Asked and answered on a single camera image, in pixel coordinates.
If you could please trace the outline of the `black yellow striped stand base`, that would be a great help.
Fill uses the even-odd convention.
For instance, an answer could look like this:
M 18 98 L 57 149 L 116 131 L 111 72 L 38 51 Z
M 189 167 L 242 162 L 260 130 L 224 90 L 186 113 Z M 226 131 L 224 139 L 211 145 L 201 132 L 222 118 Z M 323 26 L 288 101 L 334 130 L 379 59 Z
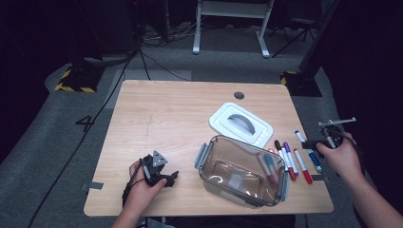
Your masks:
M 103 66 L 87 66 L 84 68 L 69 66 L 54 90 L 96 92 L 104 71 Z
M 306 77 L 302 72 L 283 71 L 280 73 L 280 82 L 287 87 L 291 96 L 322 96 L 315 79 Z

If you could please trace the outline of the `white lid with grey handle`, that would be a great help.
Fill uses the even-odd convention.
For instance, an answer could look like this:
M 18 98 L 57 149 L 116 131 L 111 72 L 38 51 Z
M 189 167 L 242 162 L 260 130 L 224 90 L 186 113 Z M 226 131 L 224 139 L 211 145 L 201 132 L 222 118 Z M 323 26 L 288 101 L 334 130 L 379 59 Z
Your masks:
M 272 125 L 235 103 L 223 104 L 209 119 L 223 136 L 263 148 L 274 134 Z

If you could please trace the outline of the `purple marker pen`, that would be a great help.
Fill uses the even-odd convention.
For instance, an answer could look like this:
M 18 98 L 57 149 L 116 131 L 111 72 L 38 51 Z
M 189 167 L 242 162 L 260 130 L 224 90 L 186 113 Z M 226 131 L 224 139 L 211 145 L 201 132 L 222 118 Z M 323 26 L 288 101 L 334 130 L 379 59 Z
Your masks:
M 291 149 L 289 147 L 289 144 L 287 142 L 284 142 L 283 147 L 285 148 L 285 151 L 286 151 L 290 166 L 293 168 L 295 175 L 298 176 L 297 167 L 296 167 L 296 164 L 295 164 Z

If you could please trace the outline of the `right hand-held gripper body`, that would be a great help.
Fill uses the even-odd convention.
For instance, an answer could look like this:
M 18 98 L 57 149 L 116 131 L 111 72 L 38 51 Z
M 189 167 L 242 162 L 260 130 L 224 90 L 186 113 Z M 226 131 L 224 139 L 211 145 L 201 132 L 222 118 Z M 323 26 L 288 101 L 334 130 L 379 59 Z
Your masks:
M 343 124 L 353 123 L 356 121 L 355 117 L 347 120 L 328 120 L 326 123 L 319 123 L 319 132 L 323 136 L 323 143 L 330 148 L 337 148 L 342 145 L 345 135 L 341 129 Z

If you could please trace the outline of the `white desk frame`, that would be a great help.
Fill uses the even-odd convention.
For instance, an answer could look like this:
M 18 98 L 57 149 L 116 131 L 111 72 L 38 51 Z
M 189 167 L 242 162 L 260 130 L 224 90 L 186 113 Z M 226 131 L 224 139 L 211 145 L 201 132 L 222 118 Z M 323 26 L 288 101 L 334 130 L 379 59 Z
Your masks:
M 202 37 L 202 17 L 203 16 L 222 16 L 260 19 L 262 21 L 260 30 L 256 31 L 257 41 L 263 58 L 271 56 L 268 47 L 264 41 L 264 34 L 275 0 L 268 0 L 267 3 L 246 3 L 246 2 L 223 2 L 214 0 L 198 0 L 196 7 L 196 31 L 192 52 L 197 55 L 201 51 Z

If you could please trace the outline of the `black marker pen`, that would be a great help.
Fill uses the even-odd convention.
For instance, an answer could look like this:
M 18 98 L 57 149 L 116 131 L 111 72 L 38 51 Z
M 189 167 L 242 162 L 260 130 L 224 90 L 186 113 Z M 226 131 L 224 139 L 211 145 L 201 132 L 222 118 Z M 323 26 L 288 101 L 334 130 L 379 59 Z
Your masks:
M 287 160 L 286 160 L 287 157 L 286 157 L 286 155 L 283 154 L 279 141 L 275 140 L 274 144 L 275 144 L 276 150 L 278 151 L 278 154 L 281 156 L 281 158 L 284 161 L 285 170 L 286 170 L 286 172 L 288 172 L 289 166 L 288 166 L 288 163 L 287 163 Z

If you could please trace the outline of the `red marker pen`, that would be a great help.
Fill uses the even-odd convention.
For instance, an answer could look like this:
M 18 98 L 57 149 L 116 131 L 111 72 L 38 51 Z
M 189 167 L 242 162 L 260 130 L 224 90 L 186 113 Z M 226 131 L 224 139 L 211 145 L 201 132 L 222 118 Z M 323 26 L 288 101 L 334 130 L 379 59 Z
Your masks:
M 299 151 L 295 148 L 293 150 L 293 152 L 294 152 L 294 154 L 295 154 L 295 156 L 297 158 L 297 162 L 298 162 L 298 164 L 299 164 L 299 166 L 301 168 L 301 171 L 302 171 L 304 179 L 306 180 L 306 182 L 308 184 L 312 184 L 313 183 L 312 177 L 311 177 L 308 169 L 306 168 L 305 163 L 304 163 L 302 157 L 299 154 Z

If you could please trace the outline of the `black folding stand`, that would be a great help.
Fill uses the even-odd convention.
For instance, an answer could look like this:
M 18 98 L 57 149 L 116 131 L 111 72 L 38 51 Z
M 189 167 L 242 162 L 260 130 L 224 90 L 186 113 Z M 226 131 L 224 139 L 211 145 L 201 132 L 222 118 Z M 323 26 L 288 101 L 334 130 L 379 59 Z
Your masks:
M 286 38 L 286 45 L 280 48 L 277 52 L 272 54 L 272 57 L 275 58 L 278 54 L 292 45 L 299 37 L 303 37 L 303 40 L 306 39 L 308 34 L 311 35 L 312 39 L 315 39 L 312 30 L 320 29 L 321 22 L 318 20 L 311 19 L 301 19 L 301 18 L 291 18 L 287 17 L 280 26 L 276 26 L 275 29 L 270 33 L 270 36 L 274 35 L 278 30 L 282 30 L 284 32 L 284 36 Z M 286 29 L 294 29 L 299 30 L 300 33 L 292 39 L 289 39 Z

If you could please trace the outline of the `clear plastic storage box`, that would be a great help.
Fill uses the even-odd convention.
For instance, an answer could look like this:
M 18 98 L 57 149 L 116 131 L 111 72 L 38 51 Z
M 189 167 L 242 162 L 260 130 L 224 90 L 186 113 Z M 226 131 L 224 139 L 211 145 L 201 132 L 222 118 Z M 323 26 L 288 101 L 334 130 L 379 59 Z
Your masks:
M 267 180 L 258 154 L 271 156 L 278 187 Z M 281 156 L 246 142 L 215 136 L 201 146 L 194 166 L 207 191 L 242 206 L 276 206 L 288 198 L 289 178 Z

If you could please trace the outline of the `person's right hand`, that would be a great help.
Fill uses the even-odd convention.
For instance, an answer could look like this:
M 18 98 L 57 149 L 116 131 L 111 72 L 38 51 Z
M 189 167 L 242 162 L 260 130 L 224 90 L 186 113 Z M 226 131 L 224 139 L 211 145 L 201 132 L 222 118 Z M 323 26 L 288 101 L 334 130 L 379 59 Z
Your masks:
M 324 155 L 330 166 L 346 183 L 355 183 L 364 180 L 361 165 L 354 149 L 354 139 L 348 132 L 344 133 L 342 144 L 335 148 L 329 148 L 323 143 L 317 143 L 317 150 Z

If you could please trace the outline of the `dark slanted stand column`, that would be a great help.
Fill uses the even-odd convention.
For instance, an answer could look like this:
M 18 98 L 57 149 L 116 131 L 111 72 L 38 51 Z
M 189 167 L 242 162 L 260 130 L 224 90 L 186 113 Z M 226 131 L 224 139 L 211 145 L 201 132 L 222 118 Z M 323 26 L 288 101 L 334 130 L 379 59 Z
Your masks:
M 331 49 L 331 35 L 335 28 L 335 15 L 340 3 L 340 0 L 324 0 L 325 10 L 327 12 L 323 23 L 318 31 L 317 37 L 310 45 L 305 53 L 302 61 L 299 64 L 299 69 L 304 77 L 314 78 L 326 60 L 326 55 Z

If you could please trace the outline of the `yellow marker pen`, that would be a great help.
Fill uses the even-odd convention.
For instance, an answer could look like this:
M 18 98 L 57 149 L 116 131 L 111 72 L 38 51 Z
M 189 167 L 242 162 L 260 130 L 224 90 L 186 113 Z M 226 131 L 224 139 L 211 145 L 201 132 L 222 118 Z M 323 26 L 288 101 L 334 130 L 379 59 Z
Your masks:
M 261 154 L 257 155 L 259 164 L 264 172 L 264 174 L 266 175 L 267 180 L 269 180 L 269 182 L 275 186 L 278 187 L 278 182 L 276 181 L 276 179 L 274 178 L 274 176 L 271 174 L 269 167 L 266 165 L 265 160 L 263 158 L 263 156 Z

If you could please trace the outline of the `person's left hand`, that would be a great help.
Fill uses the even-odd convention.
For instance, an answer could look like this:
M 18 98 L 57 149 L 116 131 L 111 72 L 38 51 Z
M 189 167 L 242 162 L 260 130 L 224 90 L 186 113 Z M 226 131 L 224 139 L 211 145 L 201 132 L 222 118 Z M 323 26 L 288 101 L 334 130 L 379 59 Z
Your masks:
M 129 167 L 130 191 L 125 201 L 124 211 L 131 219 L 139 218 L 155 199 L 158 193 L 167 183 L 166 179 L 160 180 L 150 187 L 144 177 L 143 167 L 135 161 Z

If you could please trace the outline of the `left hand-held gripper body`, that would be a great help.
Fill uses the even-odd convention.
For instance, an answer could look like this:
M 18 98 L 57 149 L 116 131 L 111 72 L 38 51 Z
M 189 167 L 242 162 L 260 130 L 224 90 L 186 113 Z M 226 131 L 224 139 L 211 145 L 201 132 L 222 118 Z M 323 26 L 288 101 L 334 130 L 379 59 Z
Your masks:
M 165 178 L 161 171 L 167 164 L 167 159 L 158 151 L 154 150 L 152 154 L 143 157 L 140 159 L 140 163 L 143 167 L 145 181 L 150 187 Z

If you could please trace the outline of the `person's dark clothing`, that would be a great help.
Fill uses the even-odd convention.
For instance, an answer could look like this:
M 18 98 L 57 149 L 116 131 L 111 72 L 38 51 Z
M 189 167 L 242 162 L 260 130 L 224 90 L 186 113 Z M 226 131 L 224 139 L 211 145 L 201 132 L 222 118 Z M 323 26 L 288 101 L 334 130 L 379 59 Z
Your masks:
M 296 216 L 155 217 L 136 228 L 296 228 Z

